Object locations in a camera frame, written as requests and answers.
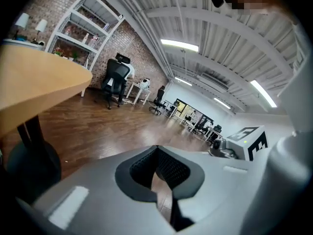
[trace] table lamp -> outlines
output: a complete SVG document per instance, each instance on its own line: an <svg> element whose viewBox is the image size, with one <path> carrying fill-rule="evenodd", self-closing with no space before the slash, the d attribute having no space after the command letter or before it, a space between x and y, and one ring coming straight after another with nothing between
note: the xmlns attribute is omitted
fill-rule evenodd
<svg viewBox="0 0 313 235"><path fill-rule="evenodd" d="M39 22L39 24L37 25L36 29L38 32L37 32L37 37L33 40L32 43L36 43L38 44L37 42L37 39L38 39L38 35L39 35L39 32L44 32L45 31L45 27L47 25L47 21L45 19L41 19L41 21Z"/></svg>
<svg viewBox="0 0 313 235"><path fill-rule="evenodd" d="M21 14L19 19L16 21L15 25L22 27L22 28L25 28L27 25L27 22L28 22L28 18L29 18L28 14L26 14L26 13ZM16 30L13 39L15 39L15 40L17 39L18 32L19 32L19 28Z"/></svg>

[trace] fluorescent light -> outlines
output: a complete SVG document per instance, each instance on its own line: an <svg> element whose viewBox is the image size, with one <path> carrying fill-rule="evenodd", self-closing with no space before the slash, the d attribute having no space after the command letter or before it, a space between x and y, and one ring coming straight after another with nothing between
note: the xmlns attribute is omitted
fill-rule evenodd
<svg viewBox="0 0 313 235"><path fill-rule="evenodd" d="M273 99L270 98L269 94L263 89L263 87L255 80L251 81L251 84L265 97L267 102L272 108L276 108L277 105L274 103Z"/></svg>
<svg viewBox="0 0 313 235"><path fill-rule="evenodd" d="M172 41L172 40L165 40L165 39L161 39L161 42L164 45L172 45L172 46L176 46L176 47L181 47L181 48L185 48L185 49L189 49L189 50L193 50L195 52L199 51L199 47L196 45L191 45L191 44L187 44L187 43L183 43L183 42L178 42L178 41Z"/></svg>
<svg viewBox="0 0 313 235"><path fill-rule="evenodd" d="M227 109L230 110L230 107L226 104L224 104L222 101L219 101L216 97L214 98L215 101L219 102L220 104L222 104L223 106L225 106Z"/></svg>
<svg viewBox="0 0 313 235"><path fill-rule="evenodd" d="M192 84L190 84L190 83L188 83L188 82L186 82L186 81L184 81L184 80L181 80L181 79L180 79L180 78L178 78L178 77L175 77L175 79L177 79L177 80L178 80L178 82L183 82L183 83L185 83L185 84L187 84L187 85L192 86Z"/></svg>

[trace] air conditioner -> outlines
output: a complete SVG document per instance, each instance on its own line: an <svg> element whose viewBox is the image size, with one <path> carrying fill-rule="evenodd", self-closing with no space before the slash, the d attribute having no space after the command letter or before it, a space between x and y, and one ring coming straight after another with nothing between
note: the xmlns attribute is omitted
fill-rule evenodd
<svg viewBox="0 0 313 235"><path fill-rule="evenodd" d="M228 87L226 84L222 83L218 79L206 73L202 73L201 76L197 75L197 78L200 82L210 86L211 88L217 90L220 93L225 93L228 90Z"/></svg>

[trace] desk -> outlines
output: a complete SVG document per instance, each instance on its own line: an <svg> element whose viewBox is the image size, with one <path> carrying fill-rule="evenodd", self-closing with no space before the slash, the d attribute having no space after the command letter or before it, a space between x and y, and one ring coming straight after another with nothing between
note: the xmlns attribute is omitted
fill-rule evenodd
<svg viewBox="0 0 313 235"><path fill-rule="evenodd" d="M148 94L146 95L145 100L144 100L143 103L142 103L142 104L144 105L144 104L146 103L146 101L148 100L148 97L150 96L151 91L149 91L148 89L144 89L144 88L140 87L138 84L136 84L136 83L134 83L134 82L132 83L132 86L131 86L131 88L129 89L126 98L129 97L129 95L130 95L130 93L131 93L131 91L132 91L134 85L139 88L139 91L138 91L138 94L137 94L137 96L136 96L136 98L135 98L135 101L134 101L132 104L136 104L136 103L137 103L137 100L138 100L138 98L139 98L141 92L144 90L144 91L148 92Z"/></svg>
<svg viewBox="0 0 313 235"><path fill-rule="evenodd" d="M44 50L44 46L32 44L30 42L17 41L13 39L3 39L3 45L14 45L14 46L23 46L31 49Z"/></svg>
<svg viewBox="0 0 313 235"><path fill-rule="evenodd" d="M218 135L218 138L223 138L222 135L218 132L216 132L215 130L213 130L211 127L209 127L208 131L206 132L205 136L207 135L205 141L207 141L210 137L210 135L213 133L217 134Z"/></svg>
<svg viewBox="0 0 313 235"><path fill-rule="evenodd" d="M0 137L18 128L22 142L10 152L6 170L27 203L61 179L59 156L44 140L38 114L81 92L91 78L90 71L56 55L1 47Z"/></svg>
<svg viewBox="0 0 313 235"><path fill-rule="evenodd" d="M197 120L195 117L191 116L190 114L186 113L186 114L185 114L185 117L180 121L179 124L181 124L181 123L185 120L186 116L189 116L189 117L191 117L191 119L194 119L194 120L196 121L196 123L194 124L194 126L193 126L193 127L191 128L191 130L190 130L190 131L192 131L192 130L195 128L195 126L197 125L198 120Z"/></svg>
<svg viewBox="0 0 313 235"><path fill-rule="evenodd" d="M164 111L163 111L163 113L166 113L166 110L167 110L167 106L169 106L169 105L171 105L171 106L174 106L175 108L174 108L174 110L172 111L172 113L171 113L171 115L168 117L166 114L164 114L167 118L171 118L172 117L172 115L176 112L176 110L177 110L177 106L176 105L174 105L174 104L172 104L172 103L170 103L169 101L167 101L167 100L165 100L165 102L164 102L164 104L163 105L165 105L165 104L167 104L166 106L165 106L165 109L164 109Z"/></svg>

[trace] wall shelf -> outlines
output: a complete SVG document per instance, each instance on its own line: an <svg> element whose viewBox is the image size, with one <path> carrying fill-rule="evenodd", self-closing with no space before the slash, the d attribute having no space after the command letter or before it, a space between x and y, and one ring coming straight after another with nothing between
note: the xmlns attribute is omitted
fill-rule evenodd
<svg viewBox="0 0 313 235"><path fill-rule="evenodd" d="M83 44L81 41L78 41L78 40L76 40L70 36L67 36L67 35L61 33L61 32L57 32L55 35L58 37L58 39L65 41L71 45L77 46L77 47L84 49L88 52L93 52L95 54L98 53L98 51L95 50L94 48L91 48L90 46Z"/></svg>
<svg viewBox="0 0 313 235"><path fill-rule="evenodd" d="M75 23L78 27L92 33L93 35L98 34L99 37L109 35L104 29L102 29L100 26L98 26L93 21L80 14L76 10L71 11L69 21Z"/></svg>
<svg viewBox="0 0 313 235"><path fill-rule="evenodd" d="M89 18L85 17L81 13L78 12L79 8L86 9L89 13L97 17L100 21L106 23L115 24L113 29L110 32L106 32L96 23L91 21ZM52 52L54 50L54 45L57 39L61 41L67 42L70 45L77 46L85 51L89 52L88 58L85 62L85 68L88 69L88 61L91 55L94 55L92 63L89 67L89 71L93 69L94 64L99 57L100 52L102 51L104 45L108 42L109 38L113 35L115 30L119 27L119 25L124 21L124 17L116 15L104 2L101 0L76 0L71 7L66 11L66 13L62 16L54 31L52 32L49 41L45 47L45 52ZM72 22L74 25L82 28L86 32L91 35L98 35L100 37L99 40L103 39L99 50L91 48L90 46L83 44L81 41L74 39L68 35L63 34L63 30L67 22Z"/></svg>

